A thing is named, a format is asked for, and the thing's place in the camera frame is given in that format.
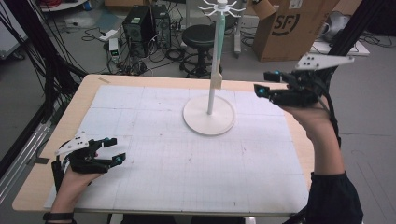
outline black stool seat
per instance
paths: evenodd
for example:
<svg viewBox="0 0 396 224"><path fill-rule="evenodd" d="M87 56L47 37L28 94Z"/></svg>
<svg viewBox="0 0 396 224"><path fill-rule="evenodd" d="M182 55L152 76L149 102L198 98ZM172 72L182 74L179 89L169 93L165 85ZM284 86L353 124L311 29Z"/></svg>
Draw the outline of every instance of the black stool seat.
<svg viewBox="0 0 396 224"><path fill-rule="evenodd" d="M193 49L213 49L215 28L210 25L193 25L183 31L181 39Z"/></svg>
<svg viewBox="0 0 396 224"><path fill-rule="evenodd" d="M209 61L212 59L209 50L213 49L215 44L215 27L210 25L190 26L183 31L181 39L188 47L197 49L198 53L185 57L180 64L180 70L188 73L186 77L190 77L190 75L196 77L210 76L210 71L207 71L206 68L212 64L207 63L205 59L207 58ZM192 60L194 56L198 56L196 62Z"/></svg>

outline floor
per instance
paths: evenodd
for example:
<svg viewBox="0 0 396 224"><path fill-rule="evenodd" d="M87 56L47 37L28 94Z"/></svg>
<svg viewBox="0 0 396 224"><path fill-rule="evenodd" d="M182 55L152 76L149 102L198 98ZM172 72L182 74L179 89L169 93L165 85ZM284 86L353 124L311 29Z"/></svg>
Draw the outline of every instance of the floor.
<svg viewBox="0 0 396 224"><path fill-rule="evenodd" d="M111 23L102 23L107 29L117 29L122 22L122 16L115 17L104 9L96 9L95 13L99 15L97 22L103 21L105 14L105 21L113 20ZM83 29L64 30L62 38L67 49L85 70L90 73L107 72L103 43L83 41L81 38L84 35ZM379 38L384 44L388 41L386 37ZM393 75L396 48L382 48L365 42L362 44L370 51L370 55L356 57L353 64L340 66L336 70L332 78L331 96L343 138L346 170L361 197L364 223L396 223L396 175L393 172L396 161L396 119L393 117L396 114L396 101L392 100L396 94L396 76ZM233 54L233 37L226 35L221 58L224 79L262 81L262 72L276 69L290 71L296 63L260 63L250 47L242 46L242 53L236 58ZM163 56L161 52L155 55L157 59ZM148 68L155 68L170 61L145 62ZM170 63L142 76L184 77L185 74L179 71L178 63ZM4 157L43 103L44 95L38 80L29 60L8 58L0 61L0 158ZM42 223L42 214L12 209L12 201L30 168L24 165L13 188L6 198L2 198L2 223ZM76 214L76 219L106 223L106 215ZM179 217L178 220L181 223L188 222L187 217ZM282 223L284 220L259 217L257 223Z"/></svg>

